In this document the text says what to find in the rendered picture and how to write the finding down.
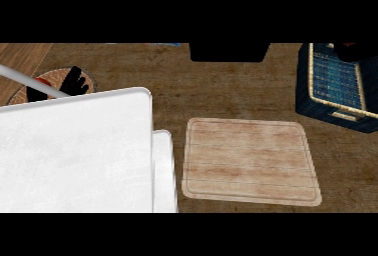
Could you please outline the pale wooden cutting board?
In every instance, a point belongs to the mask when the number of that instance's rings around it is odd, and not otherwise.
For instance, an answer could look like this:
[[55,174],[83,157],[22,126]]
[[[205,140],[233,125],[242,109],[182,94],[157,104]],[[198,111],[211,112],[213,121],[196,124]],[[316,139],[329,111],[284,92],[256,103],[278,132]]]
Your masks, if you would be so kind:
[[182,190],[194,199],[318,206],[322,194],[303,126],[191,119]]

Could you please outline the dark blue wicker basket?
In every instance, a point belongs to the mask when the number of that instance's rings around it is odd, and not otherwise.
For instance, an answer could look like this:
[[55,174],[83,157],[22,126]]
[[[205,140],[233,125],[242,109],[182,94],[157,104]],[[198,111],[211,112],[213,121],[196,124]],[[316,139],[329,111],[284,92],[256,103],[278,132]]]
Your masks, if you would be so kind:
[[378,56],[338,59],[331,43],[298,51],[295,112],[363,133],[378,131]]

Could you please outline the black appliance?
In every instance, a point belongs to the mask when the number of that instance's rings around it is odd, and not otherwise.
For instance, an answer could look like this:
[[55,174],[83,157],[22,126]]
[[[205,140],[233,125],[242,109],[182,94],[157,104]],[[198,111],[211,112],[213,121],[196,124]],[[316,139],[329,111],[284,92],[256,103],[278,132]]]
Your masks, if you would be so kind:
[[191,60],[196,62],[261,62],[269,43],[191,43]]

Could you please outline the round wooden placemat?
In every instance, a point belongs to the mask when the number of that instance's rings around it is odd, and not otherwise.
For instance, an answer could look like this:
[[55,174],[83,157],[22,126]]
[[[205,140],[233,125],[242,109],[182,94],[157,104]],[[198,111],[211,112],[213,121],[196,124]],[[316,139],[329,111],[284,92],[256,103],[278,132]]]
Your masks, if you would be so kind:
[[[59,89],[69,70],[69,67],[50,70],[40,74],[38,78],[44,79],[55,89]],[[81,71],[81,76],[86,78],[86,84],[89,85],[87,93],[95,93],[98,91],[95,78],[86,71]],[[27,102],[27,87],[22,86],[7,100],[7,105],[22,104]]]

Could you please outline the black object with red mark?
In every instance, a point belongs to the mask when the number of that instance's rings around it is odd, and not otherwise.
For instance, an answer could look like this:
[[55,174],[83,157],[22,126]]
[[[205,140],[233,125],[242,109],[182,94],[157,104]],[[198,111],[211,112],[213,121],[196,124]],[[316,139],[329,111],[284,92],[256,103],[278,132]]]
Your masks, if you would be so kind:
[[335,43],[334,51],[346,62],[357,62],[378,56],[378,44],[375,43]]

